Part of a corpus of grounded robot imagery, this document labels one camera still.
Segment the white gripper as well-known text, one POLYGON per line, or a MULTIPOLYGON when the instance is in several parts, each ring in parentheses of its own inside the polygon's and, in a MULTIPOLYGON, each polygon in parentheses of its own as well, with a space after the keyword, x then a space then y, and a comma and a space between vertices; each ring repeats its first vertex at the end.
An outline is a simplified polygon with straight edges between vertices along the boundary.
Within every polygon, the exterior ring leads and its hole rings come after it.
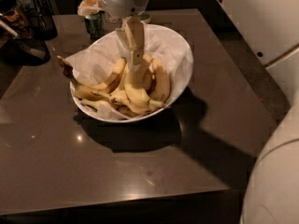
POLYGON ((145 47, 144 25, 137 15, 146 10, 148 3, 149 0, 82 0, 78 14, 86 17, 105 9, 111 17, 124 18, 116 33, 127 50, 129 69, 137 70, 142 64, 145 47))

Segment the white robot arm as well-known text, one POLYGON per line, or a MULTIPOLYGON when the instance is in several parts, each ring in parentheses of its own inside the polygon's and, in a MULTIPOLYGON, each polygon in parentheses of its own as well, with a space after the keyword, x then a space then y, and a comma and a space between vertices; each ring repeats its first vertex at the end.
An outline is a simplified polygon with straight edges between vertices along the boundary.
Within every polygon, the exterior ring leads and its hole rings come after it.
POLYGON ((196 7, 221 38, 277 127, 245 190, 201 195, 153 224, 299 224, 299 0, 150 0, 196 7))

